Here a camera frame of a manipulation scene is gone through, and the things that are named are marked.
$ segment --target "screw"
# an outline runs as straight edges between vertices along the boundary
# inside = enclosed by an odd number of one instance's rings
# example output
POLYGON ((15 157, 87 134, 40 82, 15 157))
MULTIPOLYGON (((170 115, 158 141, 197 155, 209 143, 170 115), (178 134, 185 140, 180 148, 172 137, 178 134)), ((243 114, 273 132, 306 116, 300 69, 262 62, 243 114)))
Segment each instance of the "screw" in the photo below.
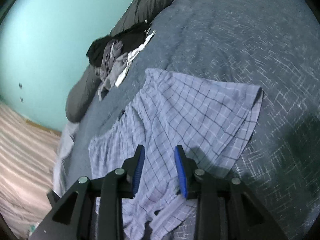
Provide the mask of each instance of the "screw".
POLYGON ((122 174, 124 174, 124 169, 122 169, 122 168, 116 169, 116 170, 115 170, 115 174, 116 174, 116 175, 122 175, 122 174))
POLYGON ((241 183, 241 180, 239 178, 235 177, 235 178, 231 179, 231 182, 234 185, 239 185, 241 183))
POLYGON ((196 174, 197 176, 202 176, 202 175, 204 175, 204 170, 203 170, 203 169, 196 169, 196 170, 195 170, 195 174, 196 174))
POLYGON ((80 184, 84 184, 84 183, 86 183, 88 181, 88 178, 86 177, 86 176, 82 176, 82 177, 80 177, 79 179, 78 179, 78 182, 80 183, 80 184))

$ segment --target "bed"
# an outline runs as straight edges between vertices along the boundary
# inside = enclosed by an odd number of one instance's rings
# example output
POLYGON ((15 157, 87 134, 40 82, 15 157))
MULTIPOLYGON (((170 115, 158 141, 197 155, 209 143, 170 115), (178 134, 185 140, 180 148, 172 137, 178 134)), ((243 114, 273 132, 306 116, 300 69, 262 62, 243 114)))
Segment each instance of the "bed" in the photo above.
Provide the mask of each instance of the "bed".
MULTIPOLYGON (((227 178, 238 176, 289 239, 302 239, 320 212, 320 26, 304 0, 175 0, 128 75, 82 119, 63 178, 92 177, 88 145, 107 132, 159 68, 264 91, 251 140, 227 178)), ((180 231, 188 231, 186 223, 180 231)))

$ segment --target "gray pillow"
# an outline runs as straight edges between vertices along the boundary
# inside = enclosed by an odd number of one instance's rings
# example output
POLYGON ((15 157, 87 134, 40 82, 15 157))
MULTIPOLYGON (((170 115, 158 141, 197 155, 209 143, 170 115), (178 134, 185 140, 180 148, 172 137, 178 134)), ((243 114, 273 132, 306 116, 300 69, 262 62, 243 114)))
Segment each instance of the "gray pillow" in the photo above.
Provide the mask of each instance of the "gray pillow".
POLYGON ((101 83, 95 67, 89 65, 81 79, 70 90, 66 103, 66 116, 70 122, 80 122, 101 83))
POLYGON ((136 23, 150 23, 163 9, 168 7, 173 0, 134 0, 124 15, 111 30, 110 35, 114 36, 129 29, 136 23))

